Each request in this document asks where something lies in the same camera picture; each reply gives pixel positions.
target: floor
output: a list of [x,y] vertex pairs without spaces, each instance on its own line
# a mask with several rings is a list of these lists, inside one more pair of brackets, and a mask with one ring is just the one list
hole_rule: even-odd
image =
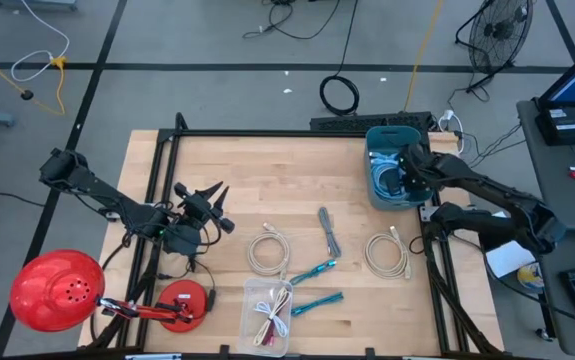
[[[418,74],[410,111],[440,115],[452,90],[468,83],[467,51],[454,45],[453,36],[481,2],[446,2],[423,58],[423,64],[435,66]],[[312,33],[334,4],[298,0],[284,29]],[[570,34],[567,43],[550,11],[552,5],[557,6]],[[360,89],[360,114],[403,108],[411,65],[434,6],[430,0],[359,2],[346,63],[365,66],[343,75]],[[318,85],[340,61],[352,7],[352,1],[341,1],[328,27],[310,41],[277,33],[242,39],[243,33],[266,26],[269,7],[260,0],[79,0],[77,12],[40,11],[44,20],[71,39],[67,53],[71,65],[63,91],[67,115],[55,117],[39,111],[0,80],[0,111],[17,119],[13,128],[0,127],[0,191],[46,201],[48,191],[37,181],[38,168],[52,148],[63,148],[68,141],[87,156],[99,177],[116,184],[130,131],[171,127],[177,111],[195,129],[308,129],[310,118],[329,116],[318,98]],[[0,66],[5,70],[34,49],[56,52],[62,43],[62,38],[24,9],[0,8]],[[491,101],[481,103],[462,93],[454,98],[465,131],[485,146],[517,124],[516,102],[542,94],[573,63],[574,47],[575,0],[537,1],[531,32],[516,58],[517,68],[496,76],[487,86]],[[106,66],[96,66],[97,61]],[[41,101],[55,104],[58,76],[57,71],[48,70],[27,86]],[[334,104],[351,100],[340,87],[330,86],[328,94]],[[521,137],[518,132],[507,144]],[[465,151],[466,159],[474,157],[470,144]],[[538,194],[524,144],[485,160],[477,170]],[[77,248],[93,256],[100,252],[105,223],[75,199],[58,199],[51,219],[41,214],[38,207],[0,198],[0,324],[10,284],[30,244],[40,245],[44,238],[42,248],[32,248],[35,253],[56,248]],[[43,237],[36,232],[39,221],[49,220]],[[542,326],[535,303],[497,284],[492,284],[492,291],[509,351],[572,358],[555,342],[546,343],[533,335]],[[17,325],[4,354],[73,349],[78,333],[79,329],[72,329],[47,335]]]

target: red lamp shade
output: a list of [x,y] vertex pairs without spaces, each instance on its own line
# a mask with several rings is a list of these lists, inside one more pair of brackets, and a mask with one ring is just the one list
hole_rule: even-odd
[[103,271],[89,255],[56,250],[25,266],[14,280],[9,303],[16,318],[45,332],[83,322],[105,291]]

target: wooden tabletop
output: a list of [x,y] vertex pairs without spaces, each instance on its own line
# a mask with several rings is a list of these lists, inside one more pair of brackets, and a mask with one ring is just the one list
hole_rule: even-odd
[[[131,135],[118,189],[137,201],[145,197],[156,136],[156,131],[134,131]],[[451,134],[430,134],[430,140],[434,151],[456,150],[456,138]],[[213,311],[197,329],[185,334],[171,333],[152,322],[145,350],[215,353],[221,344],[227,344],[232,352],[237,352],[243,283],[258,277],[247,262],[249,243],[263,231],[262,223],[269,222],[288,238],[291,246],[287,278],[307,272],[329,259],[317,215],[318,209],[325,206],[343,255],[334,269],[295,288],[294,306],[338,291],[343,292],[345,299],[293,318],[289,353],[360,355],[365,348],[374,347],[377,355],[439,355],[424,255],[411,256],[410,280],[380,279],[364,263],[364,246],[372,235],[387,233],[394,225],[402,241],[409,244],[420,234],[420,227],[415,209],[380,212],[371,207],[363,152],[364,139],[181,138],[174,181],[181,181],[190,189],[204,189],[224,181],[231,187],[225,212],[236,223],[236,230],[200,257],[213,273],[217,286]],[[89,160],[93,171],[93,159]],[[165,166],[161,168],[157,198]],[[459,189],[443,190],[441,199],[460,205],[470,203],[468,194]],[[171,200],[178,203],[179,199],[172,195]],[[101,262],[119,244],[123,232],[121,224],[108,225]],[[471,232],[459,235],[478,241]],[[481,254],[459,242],[452,241],[450,246],[463,307],[490,342],[502,349]],[[106,297],[124,298],[134,247],[120,252],[105,271]],[[394,245],[384,242],[376,250],[383,265],[394,264],[400,255]],[[280,247],[272,242],[259,244],[256,254],[259,261],[268,265],[278,263],[282,257]],[[163,253],[159,271],[182,274],[185,263],[185,257]],[[211,285],[203,269],[186,278],[205,288]],[[157,281],[154,299],[172,281]],[[451,312],[447,310],[445,314],[451,324]],[[97,319],[99,332],[110,318],[98,315]],[[130,343],[134,342],[136,325],[137,320],[133,320]],[[86,322],[80,344],[90,342],[88,326]],[[449,331],[451,348],[456,349],[451,326]]]

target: white label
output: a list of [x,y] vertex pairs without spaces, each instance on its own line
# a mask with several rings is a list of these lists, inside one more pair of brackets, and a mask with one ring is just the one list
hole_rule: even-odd
[[556,129],[558,129],[558,130],[573,130],[573,129],[575,129],[575,124],[556,125]]
[[565,112],[562,109],[549,110],[549,115],[551,115],[552,118],[567,116],[567,114],[565,114]]

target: blue plastic basket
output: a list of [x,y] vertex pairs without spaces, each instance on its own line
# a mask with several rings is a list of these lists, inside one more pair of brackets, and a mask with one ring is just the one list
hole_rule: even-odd
[[418,130],[409,126],[376,126],[365,136],[365,173],[367,175],[367,193],[369,202],[378,210],[400,211],[414,208],[425,203],[432,195],[432,191],[412,191],[405,200],[384,200],[376,194],[374,180],[371,174],[370,152],[383,155],[397,154],[406,145],[415,145],[420,142]]

